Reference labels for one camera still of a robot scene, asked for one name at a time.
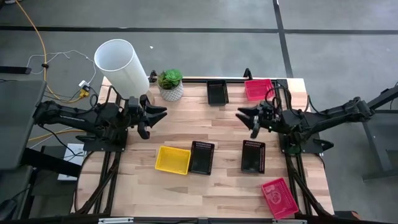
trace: pink basket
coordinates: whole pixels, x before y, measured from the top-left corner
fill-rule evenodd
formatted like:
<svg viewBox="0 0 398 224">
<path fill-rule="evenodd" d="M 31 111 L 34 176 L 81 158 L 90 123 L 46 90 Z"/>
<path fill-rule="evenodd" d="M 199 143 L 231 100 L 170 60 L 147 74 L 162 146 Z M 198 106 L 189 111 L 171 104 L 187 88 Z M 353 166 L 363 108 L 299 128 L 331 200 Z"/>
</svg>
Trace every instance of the pink basket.
<svg viewBox="0 0 398 224">
<path fill-rule="evenodd" d="M 261 190 L 276 219 L 287 217 L 299 211 L 283 178 L 263 184 Z"/>
<path fill-rule="evenodd" d="M 246 89 L 246 96 L 249 101 L 253 100 L 264 100 L 268 90 L 274 86 L 270 79 L 266 80 L 251 80 L 244 82 L 244 88 Z M 272 90 L 268 93 L 268 99 L 275 96 L 275 91 Z"/>
</svg>

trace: yellow plastic bin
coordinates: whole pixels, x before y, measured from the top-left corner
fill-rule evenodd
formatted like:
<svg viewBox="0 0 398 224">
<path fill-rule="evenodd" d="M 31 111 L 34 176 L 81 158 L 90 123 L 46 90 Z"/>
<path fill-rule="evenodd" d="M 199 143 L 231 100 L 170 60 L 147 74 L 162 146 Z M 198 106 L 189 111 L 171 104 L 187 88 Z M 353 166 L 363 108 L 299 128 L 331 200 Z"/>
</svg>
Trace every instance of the yellow plastic bin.
<svg viewBox="0 0 398 224">
<path fill-rule="evenodd" d="M 161 146 L 157 153 L 155 169 L 186 175 L 190 158 L 190 150 Z"/>
</svg>

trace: wooden tabletop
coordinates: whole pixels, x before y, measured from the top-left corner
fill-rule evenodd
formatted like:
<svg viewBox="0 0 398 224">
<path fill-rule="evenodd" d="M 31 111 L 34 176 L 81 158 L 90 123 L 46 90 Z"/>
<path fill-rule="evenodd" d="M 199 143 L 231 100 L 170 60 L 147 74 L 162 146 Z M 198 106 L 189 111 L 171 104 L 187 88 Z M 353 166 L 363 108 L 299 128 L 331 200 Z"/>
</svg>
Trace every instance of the wooden tabletop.
<svg viewBox="0 0 398 224">
<path fill-rule="evenodd" d="M 292 106 L 304 109 L 307 93 L 303 79 L 288 79 L 288 84 Z M 108 85 L 110 82 L 104 78 L 100 102 L 106 98 Z M 273 218 L 259 186 L 279 177 L 289 183 L 277 133 L 264 129 L 255 139 L 266 144 L 265 174 L 241 172 L 242 141 L 250 140 L 250 132 L 235 113 L 238 107 L 254 106 L 258 101 L 246 100 L 243 84 L 228 84 L 229 103 L 211 107 L 207 102 L 206 84 L 184 83 L 183 87 L 180 100 L 167 102 L 160 97 L 156 85 L 151 85 L 155 105 L 166 106 L 168 115 L 149 130 L 148 140 L 141 139 L 136 129 L 129 130 L 112 216 Z M 154 169 L 160 146 L 190 149 L 192 141 L 215 144 L 210 176 L 178 175 Z M 78 183 L 78 208 L 98 185 L 103 156 L 103 152 L 95 152 L 83 167 Z M 333 213 L 322 161 L 312 154 L 302 157 L 308 188 L 324 208 Z M 304 211 L 299 190 L 298 197 Z"/>
</svg>

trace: gray floor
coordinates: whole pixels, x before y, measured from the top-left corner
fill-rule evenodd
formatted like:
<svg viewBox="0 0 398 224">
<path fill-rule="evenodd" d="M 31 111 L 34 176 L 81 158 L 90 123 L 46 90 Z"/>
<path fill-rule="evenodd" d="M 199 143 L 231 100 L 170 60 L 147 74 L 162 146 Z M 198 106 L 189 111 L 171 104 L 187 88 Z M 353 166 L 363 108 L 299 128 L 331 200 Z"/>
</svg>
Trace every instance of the gray floor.
<svg viewBox="0 0 398 224">
<path fill-rule="evenodd" d="M 279 0 L 279 4 L 285 29 L 398 29 L 394 0 Z M 38 26 L 277 28 L 272 0 L 25 0 L 23 6 Z M 0 25 L 29 24 L 16 6 L 6 6 L 0 11 Z M 42 36 L 47 52 L 75 49 L 91 58 L 104 41 L 126 39 L 147 73 L 179 68 L 186 76 L 240 77 L 249 67 L 257 77 L 286 77 L 278 34 L 42 32 Z M 398 81 L 398 35 L 289 34 L 286 40 L 293 75 L 304 78 L 320 110 L 354 96 L 370 100 Z M 0 31 L 0 65 L 25 66 L 30 55 L 41 53 L 34 32 Z M 40 64 L 36 59 L 31 67 L 37 71 Z M 49 85 L 59 94 L 72 95 L 77 83 L 92 73 L 92 64 L 83 57 L 72 54 L 67 60 L 60 55 L 50 63 Z M 99 73 L 93 81 L 97 90 L 101 80 Z M 87 100 L 76 106 L 88 108 Z M 398 108 L 398 101 L 393 107 Z M 32 136 L 43 133 L 34 128 Z M 377 170 L 363 127 L 344 124 L 321 137 L 335 143 L 324 156 L 335 210 L 355 210 L 365 220 L 397 223 L 398 177 L 366 183 L 361 179 Z M 77 142 L 72 134 L 62 139 Z M 58 145 L 54 139 L 46 144 Z M 60 198 L 40 200 L 51 209 L 35 214 L 67 212 L 53 206 Z"/>
</svg>

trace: black floor stripe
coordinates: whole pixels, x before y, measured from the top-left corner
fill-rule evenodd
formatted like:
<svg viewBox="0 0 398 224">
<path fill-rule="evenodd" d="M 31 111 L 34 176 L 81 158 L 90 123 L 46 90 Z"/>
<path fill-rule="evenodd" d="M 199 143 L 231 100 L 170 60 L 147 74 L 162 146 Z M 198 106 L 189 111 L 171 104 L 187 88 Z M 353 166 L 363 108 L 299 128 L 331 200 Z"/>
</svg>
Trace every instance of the black floor stripe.
<svg viewBox="0 0 398 224">
<path fill-rule="evenodd" d="M 398 30 L 327 30 L 327 29 L 285 29 L 286 34 L 320 35 L 398 35 Z"/>
<path fill-rule="evenodd" d="M 272 2 L 274 3 L 276 24 L 278 26 L 280 47 L 282 49 L 282 57 L 284 59 L 286 76 L 287 78 L 293 78 L 292 64 L 290 63 L 289 51 L 287 50 L 286 36 L 284 31 L 284 25 L 282 23 L 282 16 L 280 15 L 279 3 L 278 0 L 272 0 Z"/>
<path fill-rule="evenodd" d="M 276 34 L 278 29 L 235 28 L 133 28 L 133 27 L 36 27 L 38 31 L 50 32 L 191 32 L 191 33 L 243 33 Z M 31 26 L 0 26 L 0 30 L 34 31 Z"/>
</svg>

